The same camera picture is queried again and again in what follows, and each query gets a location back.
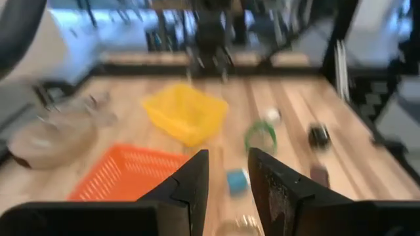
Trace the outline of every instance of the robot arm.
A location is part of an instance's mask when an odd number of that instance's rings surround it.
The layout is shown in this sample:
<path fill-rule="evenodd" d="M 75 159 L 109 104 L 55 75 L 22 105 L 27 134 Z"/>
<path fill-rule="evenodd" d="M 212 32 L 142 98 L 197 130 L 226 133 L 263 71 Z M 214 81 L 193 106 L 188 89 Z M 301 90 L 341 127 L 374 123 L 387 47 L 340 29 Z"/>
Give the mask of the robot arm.
<path fill-rule="evenodd" d="M 0 76 L 5 77 L 33 42 L 47 0 L 0 0 Z"/>

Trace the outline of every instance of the metal frame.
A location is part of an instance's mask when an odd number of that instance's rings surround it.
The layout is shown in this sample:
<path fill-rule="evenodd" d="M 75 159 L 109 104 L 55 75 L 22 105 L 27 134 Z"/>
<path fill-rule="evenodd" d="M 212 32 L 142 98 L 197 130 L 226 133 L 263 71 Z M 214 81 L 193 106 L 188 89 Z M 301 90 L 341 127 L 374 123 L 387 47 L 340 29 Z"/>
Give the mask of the metal frame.
<path fill-rule="evenodd" d="M 354 13 L 358 6 L 359 0 L 344 0 L 339 7 L 338 16 L 335 19 L 335 26 L 331 33 L 328 47 L 325 51 L 324 61 L 321 67 L 314 66 L 234 66 L 228 70 L 229 75 L 239 75 L 243 77 L 249 76 L 264 76 L 278 79 L 279 76 L 287 77 L 288 79 L 302 78 L 308 75 L 313 75 L 317 78 L 325 77 L 333 87 L 336 87 L 335 79 L 335 45 L 338 41 L 345 41 L 348 29 L 352 22 Z M 145 66 L 145 65 L 133 65 L 133 64 L 115 64 L 110 62 L 98 62 L 93 66 L 92 70 L 89 71 L 82 82 L 78 85 L 71 86 L 66 83 L 57 83 L 56 81 L 45 81 L 46 89 L 62 89 L 63 93 L 67 96 L 74 94 L 81 84 L 92 76 L 157 76 L 162 77 L 165 75 L 186 75 L 187 66 Z M 348 68 L 348 80 L 350 83 L 350 97 L 354 94 L 363 94 L 366 83 L 362 83 L 361 87 L 357 87 L 358 81 L 383 81 L 398 84 L 400 76 L 395 70 L 389 70 L 388 68 L 372 68 L 372 67 L 349 67 Z M 388 95 L 392 94 L 396 90 L 394 86 Z M 395 156 L 395 159 L 401 164 L 401 166 L 409 173 L 409 175 L 420 185 L 420 176 L 414 171 L 404 158 L 405 147 L 399 142 L 391 142 L 384 138 L 379 131 L 376 129 L 374 120 L 369 119 L 360 111 L 360 104 L 354 101 L 343 101 L 346 102 L 349 107 L 359 116 L 359 118 L 365 123 L 368 129 L 370 129 L 373 141 L 376 145 L 385 146 L 390 153 Z"/>

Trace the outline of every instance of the wooden tabletop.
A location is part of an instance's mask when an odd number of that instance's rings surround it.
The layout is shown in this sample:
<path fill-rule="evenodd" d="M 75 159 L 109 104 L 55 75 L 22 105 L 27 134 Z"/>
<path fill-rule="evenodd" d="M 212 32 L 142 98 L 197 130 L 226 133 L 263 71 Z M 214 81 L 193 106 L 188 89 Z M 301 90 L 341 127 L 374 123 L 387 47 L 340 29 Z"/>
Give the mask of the wooden tabletop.
<path fill-rule="evenodd" d="M 144 60 L 141 56 L 115 56 L 115 60 Z M 278 62 L 306 64 L 303 55 L 283 54 Z M 278 137 L 276 158 L 309 176 L 310 165 L 323 164 L 329 172 L 331 189 L 354 200 L 418 199 L 419 188 L 385 148 L 374 147 L 370 132 L 353 111 L 342 102 L 323 79 L 264 77 L 235 78 L 227 84 L 219 80 L 194 81 L 207 94 L 229 103 L 221 131 L 200 147 L 185 147 L 155 128 L 140 101 L 162 88 L 186 81 L 184 77 L 139 79 L 96 77 L 80 96 L 108 91 L 109 109 L 118 117 L 110 127 L 99 128 L 96 144 L 72 164 L 56 170 L 28 170 L 10 160 L 0 169 L 0 211 L 26 201 L 61 201 L 88 173 L 100 156 L 114 143 L 122 142 L 171 153 L 194 154 L 209 149 L 209 198 L 205 235 L 227 219 L 252 215 L 258 219 L 250 189 L 240 197 L 228 194 L 226 171 L 247 168 L 243 135 L 268 109 L 278 108 L 282 122 L 275 126 Z M 310 123 L 325 123 L 332 146 L 326 152 L 313 152 L 307 141 Z"/>

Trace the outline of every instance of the yellow basket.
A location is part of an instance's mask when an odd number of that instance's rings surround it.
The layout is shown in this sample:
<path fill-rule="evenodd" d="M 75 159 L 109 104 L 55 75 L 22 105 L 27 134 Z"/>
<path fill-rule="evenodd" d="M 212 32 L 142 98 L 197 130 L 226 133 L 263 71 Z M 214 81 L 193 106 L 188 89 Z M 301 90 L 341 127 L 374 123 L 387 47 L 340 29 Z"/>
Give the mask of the yellow basket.
<path fill-rule="evenodd" d="M 228 104 L 186 84 L 163 89 L 142 103 L 155 126 L 191 147 L 221 127 Z"/>

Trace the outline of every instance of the green tape roll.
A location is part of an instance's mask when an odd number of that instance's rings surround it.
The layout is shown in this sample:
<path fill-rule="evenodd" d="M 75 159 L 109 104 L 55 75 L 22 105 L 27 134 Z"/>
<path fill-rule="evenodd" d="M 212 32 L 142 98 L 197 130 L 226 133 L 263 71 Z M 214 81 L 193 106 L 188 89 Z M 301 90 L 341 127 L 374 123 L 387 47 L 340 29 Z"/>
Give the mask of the green tape roll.
<path fill-rule="evenodd" d="M 269 154 L 275 154 L 277 152 L 277 137 L 274 127 L 267 121 L 257 121 L 255 122 L 245 134 L 245 149 L 248 152 L 251 148 L 250 139 L 252 135 L 258 132 L 266 132 L 270 135 L 273 145 L 271 147 L 263 147 L 263 151 L 268 152 Z"/>

